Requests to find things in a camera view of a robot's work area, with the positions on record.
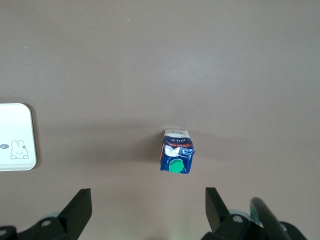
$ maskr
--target small milk carton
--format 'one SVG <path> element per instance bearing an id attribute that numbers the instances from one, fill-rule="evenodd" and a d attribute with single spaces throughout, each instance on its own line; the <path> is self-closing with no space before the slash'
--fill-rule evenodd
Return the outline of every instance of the small milk carton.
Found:
<path id="1" fill-rule="evenodd" d="M 161 171 L 188 174 L 195 153 L 189 132 L 182 129 L 166 129 L 161 147 Z"/>

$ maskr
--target rabbit illustration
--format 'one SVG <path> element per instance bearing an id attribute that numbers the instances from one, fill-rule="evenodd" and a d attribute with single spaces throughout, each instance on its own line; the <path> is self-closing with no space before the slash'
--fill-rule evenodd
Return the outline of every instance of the rabbit illustration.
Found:
<path id="1" fill-rule="evenodd" d="M 28 159 L 28 151 L 22 140 L 12 141 L 11 159 Z"/>

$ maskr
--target green bottle cap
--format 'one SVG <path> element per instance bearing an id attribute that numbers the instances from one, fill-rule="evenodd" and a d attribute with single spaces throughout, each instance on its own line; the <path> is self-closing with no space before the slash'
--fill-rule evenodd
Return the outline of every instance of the green bottle cap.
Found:
<path id="1" fill-rule="evenodd" d="M 175 159 L 169 163 L 169 172 L 178 174 L 184 169 L 184 167 L 184 163 L 181 159 Z"/>

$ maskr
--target white tray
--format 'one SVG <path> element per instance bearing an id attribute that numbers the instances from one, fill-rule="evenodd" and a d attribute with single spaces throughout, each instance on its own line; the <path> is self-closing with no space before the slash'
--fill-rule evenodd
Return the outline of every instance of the white tray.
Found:
<path id="1" fill-rule="evenodd" d="M 0 171 L 25 171 L 37 163 L 30 109 L 22 103 L 0 104 Z"/>

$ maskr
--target blue milk carton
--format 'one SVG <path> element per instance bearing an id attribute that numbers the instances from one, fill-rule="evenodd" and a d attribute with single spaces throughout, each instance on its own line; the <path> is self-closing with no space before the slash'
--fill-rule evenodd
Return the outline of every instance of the blue milk carton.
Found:
<path id="1" fill-rule="evenodd" d="M 182 129 L 166 129 L 161 147 L 161 171 L 188 174 L 195 153 L 189 132 Z"/>

